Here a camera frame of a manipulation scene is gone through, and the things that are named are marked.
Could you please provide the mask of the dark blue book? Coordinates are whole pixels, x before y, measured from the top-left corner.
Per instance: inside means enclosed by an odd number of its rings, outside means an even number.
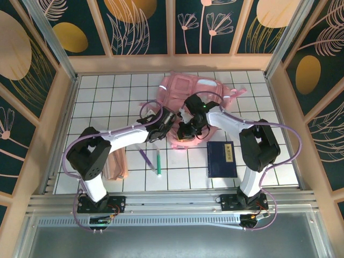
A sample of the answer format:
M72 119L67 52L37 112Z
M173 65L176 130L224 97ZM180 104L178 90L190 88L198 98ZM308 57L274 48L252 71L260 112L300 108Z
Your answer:
M236 178L234 142L207 142L207 176L208 178Z

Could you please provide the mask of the pink school backpack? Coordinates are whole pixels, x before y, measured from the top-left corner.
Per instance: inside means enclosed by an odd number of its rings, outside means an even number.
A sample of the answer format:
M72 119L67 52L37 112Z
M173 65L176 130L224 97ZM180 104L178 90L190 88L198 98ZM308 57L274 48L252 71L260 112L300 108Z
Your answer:
M141 106L142 108L155 111L156 114L162 107L172 110L176 114L176 120L165 138L170 142L173 149L187 149L202 142L208 142L219 129L211 126L208 132L208 129L205 127L202 129L202 135L199 136L199 139L194 137L192 141L178 141L177 130L181 118L177 114L180 108L185 109L189 113L187 107L184 106L184 101L188 97L197 94L205 104L210 101L217 102L226 113L229 113L227 108L229 108L232 101L245 92L245 89L229 89L219 81L210 78L183 73L171 73L159 85L155 101L156 106L152 106L150 102L143 103Z

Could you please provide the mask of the tan pencil case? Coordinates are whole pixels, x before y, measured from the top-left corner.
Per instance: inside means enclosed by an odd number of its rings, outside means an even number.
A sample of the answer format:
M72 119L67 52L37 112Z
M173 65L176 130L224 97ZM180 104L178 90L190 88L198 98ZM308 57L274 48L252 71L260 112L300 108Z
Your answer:
M103 176L108 181L119 181L128 176L125 148L118 149L108 155Z

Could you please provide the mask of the purple pen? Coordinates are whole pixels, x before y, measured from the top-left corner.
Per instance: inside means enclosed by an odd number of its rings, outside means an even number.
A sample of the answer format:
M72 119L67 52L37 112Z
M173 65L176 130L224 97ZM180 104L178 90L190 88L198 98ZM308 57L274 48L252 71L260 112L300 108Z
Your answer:
M143 157L144 161L146 162L146 164L149 166L149 168L151 169L152 172L155 172L155 167L154 165L151 163L150 159L148 158L148 156L146 155L145 151L140 148L138 145L136 145L137 150L139 151L140 155Z

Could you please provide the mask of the small controller circuit board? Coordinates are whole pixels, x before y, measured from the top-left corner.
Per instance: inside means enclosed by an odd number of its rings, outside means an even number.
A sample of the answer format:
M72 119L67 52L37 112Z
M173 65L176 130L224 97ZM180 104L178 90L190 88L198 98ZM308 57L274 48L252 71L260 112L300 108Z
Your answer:
M263 230L269 227L274 221L270 221L264 226L256 227L260 220L269 218L270 215L268 213L251 213L251 214L241 214L240 215L240 223L239 225L242 227L244 231L258 231Z
M95 233L102 233L112 223L113 215L102 217L90 217L89 228Z

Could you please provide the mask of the grey metal sheet panel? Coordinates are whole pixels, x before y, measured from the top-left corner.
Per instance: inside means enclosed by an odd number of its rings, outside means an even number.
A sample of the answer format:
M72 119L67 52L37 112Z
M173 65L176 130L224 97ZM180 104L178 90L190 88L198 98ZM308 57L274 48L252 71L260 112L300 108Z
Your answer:
M269 227L131 225L91 233L71 216L24 220L13 258L336 258L319 217L282 212Z

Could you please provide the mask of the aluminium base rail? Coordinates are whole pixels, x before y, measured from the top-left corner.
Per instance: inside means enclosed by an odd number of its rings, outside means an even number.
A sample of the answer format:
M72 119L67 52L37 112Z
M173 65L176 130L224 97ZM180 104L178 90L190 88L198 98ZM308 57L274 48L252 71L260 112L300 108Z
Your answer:
M318 212L313 191L301 191L297 188L269 188L276 199L277 207L268 197L270 212ZM141 191L115 193L125 196L125 215L168 215L168 214L208 214L221 213L219 196L234 194L235 189L209 189L188 191ZM74 194L34 195L30 198L25 214L71 215Z

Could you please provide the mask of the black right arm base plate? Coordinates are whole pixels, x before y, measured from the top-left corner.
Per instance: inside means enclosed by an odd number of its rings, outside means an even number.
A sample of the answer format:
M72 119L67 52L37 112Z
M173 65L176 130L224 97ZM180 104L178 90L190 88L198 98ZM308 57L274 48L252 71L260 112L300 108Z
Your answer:
M261 192L252 197L247 197L240 194L223 194L219 197L222 211L253 211L259 209L269 209L267 197Z

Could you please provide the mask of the aluminium table side rail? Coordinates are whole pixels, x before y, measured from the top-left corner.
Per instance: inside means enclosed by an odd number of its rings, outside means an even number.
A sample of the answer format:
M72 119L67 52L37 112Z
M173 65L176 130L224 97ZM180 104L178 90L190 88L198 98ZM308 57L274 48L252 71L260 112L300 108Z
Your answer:
M299 135L301 131L301 113L299 105L297 104L293 88L288 79L285 70L282 68L276 70L268 80L268 87L272 94L275 108L277 110L278 121L292 129L294 129ZM291 158L297 153L299 148L298 137L288 129L281 129L285 146L282 148L281 162ZM282 186L296 185L301 190L307 189L302 173L301 166L298 164L301 156L299 155L294 160L282 164L275 168L278 182Z
M77 91L80 85L80 76L76 74L76 78L72 80L67 89L66 97L63 100L59 118L57 120L56 128L54 129L53 140L49 150L49 158L46 170L43 174L42 181L37 189L39 195L52 192L49 188L49 181L51 177L56 178L59 172L60 161L62 160L62 153L64 151L65 143L67 141L67 131L75 104Z

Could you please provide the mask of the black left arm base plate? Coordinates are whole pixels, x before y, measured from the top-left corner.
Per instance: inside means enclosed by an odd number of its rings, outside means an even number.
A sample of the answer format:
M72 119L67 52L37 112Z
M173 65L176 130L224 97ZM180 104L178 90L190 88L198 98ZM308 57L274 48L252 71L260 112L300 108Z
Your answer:
M124 213L125 205L125 196L105 196L97 203L93 202L88 196L81 196L78 199L77 213Z

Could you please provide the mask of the aluminium frame post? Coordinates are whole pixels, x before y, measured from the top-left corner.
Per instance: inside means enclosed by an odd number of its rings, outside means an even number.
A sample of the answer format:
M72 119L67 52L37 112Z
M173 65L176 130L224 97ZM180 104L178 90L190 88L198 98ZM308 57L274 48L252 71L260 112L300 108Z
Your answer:
M296 7L296 10L291 17L289 24L282 33L282 36L273 52L271 60L264 72L265 79L270 79L275 72L277 66L282 60L288 47L292 44L293 39L300 30L302 23L306 19L307 15L310 13L312 7L314 6L315 0L300 0Z
M67 0L21 0L68 77L75 82L76 73L63 49L51 22L57 22L68 9Z

